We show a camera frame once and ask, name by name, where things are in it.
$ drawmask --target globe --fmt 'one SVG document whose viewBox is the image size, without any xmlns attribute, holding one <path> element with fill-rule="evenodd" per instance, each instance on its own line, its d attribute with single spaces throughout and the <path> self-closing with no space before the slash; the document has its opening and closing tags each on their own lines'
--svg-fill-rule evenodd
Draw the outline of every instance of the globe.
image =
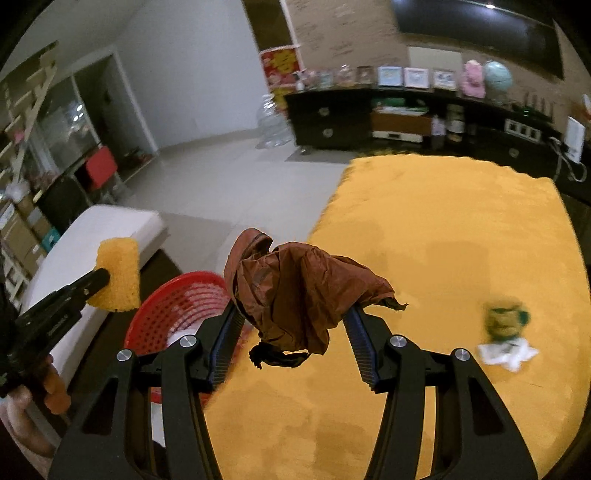
<svg viewBox="0 0 591 480">
<path fill-rule="evenodd" d="M 487 61 L 484 65 L 484 78 L 487 89 L 507 93 L 513 85 L 513 77 L 507 67 L 498 61 Z"/>
</svg>

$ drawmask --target picture frame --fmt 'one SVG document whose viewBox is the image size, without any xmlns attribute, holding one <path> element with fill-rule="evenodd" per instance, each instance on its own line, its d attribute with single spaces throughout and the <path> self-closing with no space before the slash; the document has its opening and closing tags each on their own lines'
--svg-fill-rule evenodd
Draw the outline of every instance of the picture frame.
<svg viewBox="0 0 591 480">
<path fill-rule="evenodd" d="M 402 67 L 378 67 L 379 87 L 401 87 L 403 84 Z"/>
<path fill-rule="evenodd" d="M 451 70 L 434 70 L 433 87 L 441 90 L 457 92 L 456 72 Z"/>
<path fill-rule="evenodd" d="M 407 67 L 404 69 L 404 86 L 408 88 L 430 88 L 429 69 L 416 69 Z"/>
</svg>

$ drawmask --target metal screw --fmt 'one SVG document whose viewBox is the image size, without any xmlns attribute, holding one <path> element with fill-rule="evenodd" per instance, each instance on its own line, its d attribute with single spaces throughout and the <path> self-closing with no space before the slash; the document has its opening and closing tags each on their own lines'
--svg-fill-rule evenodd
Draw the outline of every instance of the metal screw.
<svg viewBox="0 0 591 480">
<path fill-rule="evenodd" d="M 119 351 L 119 353 L 117 354 L 117 360 L 119 360 L 119 362 L 126 362 L 127 360 L 129 360 L 131 358 L 132 352 L 131 350 L 129 350 L 128 348 Z"/>
<path fill-rule="evenodd" d="M 456 350 L 456 358 L 462 362 L 465 362 L 470 359 L 470 352 L 468 350 L 464 350 L 463 348 L 459 348 Z"/>
<path fill-rule="evenodd" d="M 195 345 L 195 343 L 197 343 L 197 339 L 193 335 L 185 335 L 180 341 L 181 346 L 185 348 L 189 348 Z"/>
<path fill-rule="evenodd" d="M 403 346 L 406 346 L 407 341 L 406 341 L 406 338 L 404 338 L 402 335 L 394 335 L 390 339 L 390 343 L 392 344 L 392 346 L 395 346 L 397 348 L 402 348 Z"/>
</svg>

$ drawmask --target wooden drawer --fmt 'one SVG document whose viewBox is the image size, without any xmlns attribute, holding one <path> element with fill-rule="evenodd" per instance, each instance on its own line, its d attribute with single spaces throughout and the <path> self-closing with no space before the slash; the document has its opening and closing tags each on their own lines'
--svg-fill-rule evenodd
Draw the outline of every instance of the wooden drawer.
<svg viewBox="0 0 591 480">
<path fill-rule="evenodd" d="M 335 120 L 292 122 L 298 145 L 354 148 L 371 138 L 369 115 L 343 115 Z"/>
<path fill-rule="evenodd" d="M 323 119 L 371 112 L 369 89 L 317 90 L 293 93 L 285 99 L 292 121 L 297 121 L 302 115 L 314 115 Z"/>
<path fill-rule="evenodd" d="M 431 136 L 431 117 L 425 115 L 408 116 L 372 112 L 371 126 L 374 132 L 401 132 L 424 137 Z"/>
</svg>

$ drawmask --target red chair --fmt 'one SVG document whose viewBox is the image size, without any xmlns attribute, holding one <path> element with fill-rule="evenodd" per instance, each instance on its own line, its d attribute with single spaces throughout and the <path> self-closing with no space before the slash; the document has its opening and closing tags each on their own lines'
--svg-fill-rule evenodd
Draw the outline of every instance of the red chair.
<svg viewBox="0 0 591 480">
<path fill-rule="evenodd" d="M 111 178 L 115 178 L 114 188 L 118 188 L 121 184 L 121 178 L 117 173 L 117 163 L 109 147 L 101 147 L 94 155 L 86 160 L 86 172 L 92 181 L 90 187 L 91 192 L 100 190 Z M 115 204 L 115 199 L 112 193 L 108 190 L 105 196 Z"/>
</svg>

